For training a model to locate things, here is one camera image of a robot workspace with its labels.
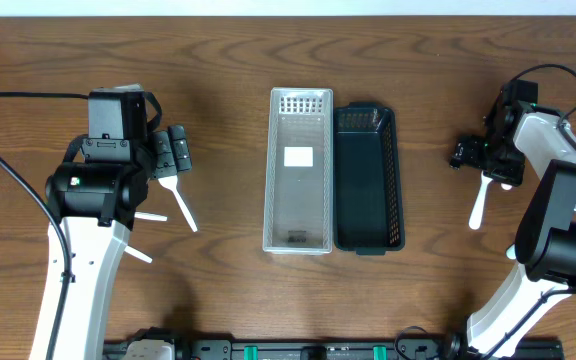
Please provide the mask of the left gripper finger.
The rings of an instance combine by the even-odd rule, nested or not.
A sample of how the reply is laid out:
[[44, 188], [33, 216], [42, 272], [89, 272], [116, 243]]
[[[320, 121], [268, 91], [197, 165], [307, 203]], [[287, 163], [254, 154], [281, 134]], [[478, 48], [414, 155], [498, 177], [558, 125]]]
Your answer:
[[190, 171], [192, 160], [184, 127], [182, 125], [169, 126], [168, 134], [177, 171]]
[[170, 142], [166, 131], [158, 131], [151, 134], [151, 146], [156, 157], [153, 177], [156, 179], [177, 175], [177, 167]]

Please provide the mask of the white plastic spoon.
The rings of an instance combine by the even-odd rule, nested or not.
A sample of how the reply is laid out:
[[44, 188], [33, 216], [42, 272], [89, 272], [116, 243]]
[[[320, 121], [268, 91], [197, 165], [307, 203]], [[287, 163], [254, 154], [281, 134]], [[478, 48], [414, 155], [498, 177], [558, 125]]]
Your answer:
[[179, 188], [178, 176], [174, 175], [174, 176], [162, 177], [162, 178], [158, 179], [158, 182], [163, 188], [169, 190], [173, 194], [173, 196], [174, 196], [187, 224], [189, 225], [190, 229], [193, 232], [197, 232], [198, 231], [197, 223], [196, 223], [189, 207], [187, 206], [186, 202], [184, 201], [184, 199], [181, 195], [181, 191]]
[[147, 213], [147, 212], [135, 212], [134, 217], [140, 220], [156, 221], [156, 222], [166, 222], [168, 217], [165, 215]]
[[131, 246], [126, 246], [124, 249], [124, 252], [140, 261], [143, 261], [145, 263], [151, 264], [153, 262], [153, 259], [148, 256], [147, 254], [131, 247]]

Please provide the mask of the white plastic fork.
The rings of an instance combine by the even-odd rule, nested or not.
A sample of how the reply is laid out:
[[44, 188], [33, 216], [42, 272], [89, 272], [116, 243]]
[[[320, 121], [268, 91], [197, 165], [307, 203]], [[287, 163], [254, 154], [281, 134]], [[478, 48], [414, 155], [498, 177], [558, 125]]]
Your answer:
[[472, 230], [478, 230], [481, 227], [487, 191], [493, 179], [481, 172], [480, 181], [480, 187], [468, 221], [468, 226]]
[[511, 245], [507, 250], [506, 250], [506, 257], [510, 260], [515, 260], [516, 259], [516, 252], [515, 252], [515, 245]]

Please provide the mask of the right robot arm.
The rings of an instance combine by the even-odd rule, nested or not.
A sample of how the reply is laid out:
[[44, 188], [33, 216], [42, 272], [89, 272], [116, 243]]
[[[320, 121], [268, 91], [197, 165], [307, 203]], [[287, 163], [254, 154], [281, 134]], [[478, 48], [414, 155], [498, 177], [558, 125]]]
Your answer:
[[576, 137], [567, 114], [538, 103], [535, 82], [504, 84], [483, 136], [462, 136], [453, 168], [480, 170], [469, 226], [481, 226], [488, 186], [521, 185], [532, 166], [539, 185], [507, 255], [513, 268], [492, 298], [443, 348], [445, 359], [511, 357], [519, 341], [557, 303], [576, 295]]

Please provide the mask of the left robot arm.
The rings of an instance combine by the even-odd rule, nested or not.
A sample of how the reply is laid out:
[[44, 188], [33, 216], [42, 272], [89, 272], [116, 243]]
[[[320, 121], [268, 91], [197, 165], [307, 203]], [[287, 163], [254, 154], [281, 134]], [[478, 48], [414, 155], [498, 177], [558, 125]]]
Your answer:
[[178, 175], [191, 169], [185, 130], [158, 128], [161, 107], [140, 85], [88, 95], [88, 132], [74, 139], [46, 182], [49, 264], [30, 356], [99, 359], [116, 273], [138, 206], [157, 180], [170, 190], [191, 230]]

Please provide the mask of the clear plastic basket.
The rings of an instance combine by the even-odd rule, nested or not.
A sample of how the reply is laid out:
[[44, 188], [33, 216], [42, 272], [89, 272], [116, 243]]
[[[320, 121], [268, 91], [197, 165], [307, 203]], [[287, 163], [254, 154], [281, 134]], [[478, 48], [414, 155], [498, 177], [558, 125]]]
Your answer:
[[333, 245], [333, 91], [270, 93], [263, 250], [323, 255]]

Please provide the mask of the black plastic basket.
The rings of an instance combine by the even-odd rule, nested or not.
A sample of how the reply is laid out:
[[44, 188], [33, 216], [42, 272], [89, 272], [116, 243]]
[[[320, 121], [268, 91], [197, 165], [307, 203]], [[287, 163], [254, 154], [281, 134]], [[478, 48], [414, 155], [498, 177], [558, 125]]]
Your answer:
[[379, 103], [334, 110], [335, 245], [358, 255], [405, 246], [396, 116]]

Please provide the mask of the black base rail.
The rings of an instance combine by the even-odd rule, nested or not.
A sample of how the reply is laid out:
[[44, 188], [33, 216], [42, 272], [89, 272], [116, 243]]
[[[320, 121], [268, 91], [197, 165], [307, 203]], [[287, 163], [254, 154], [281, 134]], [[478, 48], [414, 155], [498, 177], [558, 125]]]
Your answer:
[[124, 341], [107, 341], [104, 359], [180, 360], [395, 360], [442, 359], [436, 336], [413, 335], [390, 341], [254, 342], [230, 339], [189, 341], [161, 328], [141, 329]]

